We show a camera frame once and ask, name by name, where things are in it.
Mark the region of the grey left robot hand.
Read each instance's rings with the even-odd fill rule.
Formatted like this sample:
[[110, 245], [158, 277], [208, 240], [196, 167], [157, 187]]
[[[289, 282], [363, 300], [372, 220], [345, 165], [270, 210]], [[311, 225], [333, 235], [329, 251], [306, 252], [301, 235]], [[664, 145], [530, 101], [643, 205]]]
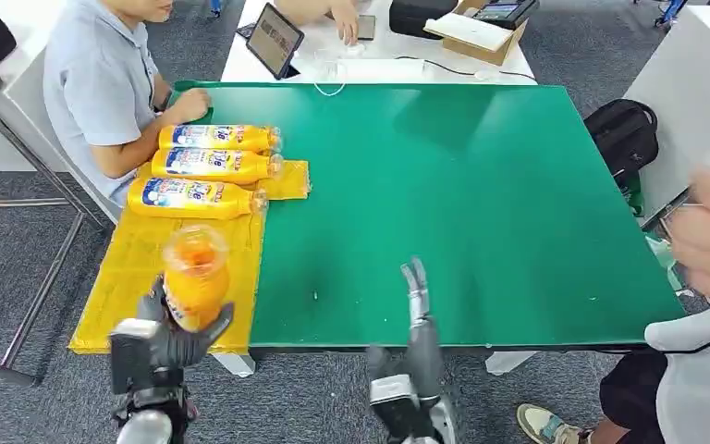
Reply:
[[198, 332], [180, 327], [166, 303], [164, 279], [157, 276], [150, 290], [137, 304], [138, 319], [154, 321], [157, 333], [152, 339], [153, 364], [158, 367], [184, 368], [199, 363], [210, 347], [226, 332], [233, 321], [235, 304], [225, 303], [217, 318]]

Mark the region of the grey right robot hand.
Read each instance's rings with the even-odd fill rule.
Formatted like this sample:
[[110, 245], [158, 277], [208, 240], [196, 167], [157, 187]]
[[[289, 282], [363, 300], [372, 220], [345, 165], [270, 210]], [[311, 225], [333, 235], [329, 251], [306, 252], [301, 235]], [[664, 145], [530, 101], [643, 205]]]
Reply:
[[426, 271], [420, 258], [413, 256], [400, 266], [408, 286], [410, 327], [407, 350], [402, 361], [393, 361], [388, 349], [367, 349], [370, 403], [396, 401], [404, 395], [415, 398], [424, 410], [442, 399], [442, 352], [436, 323], [430, 313]]

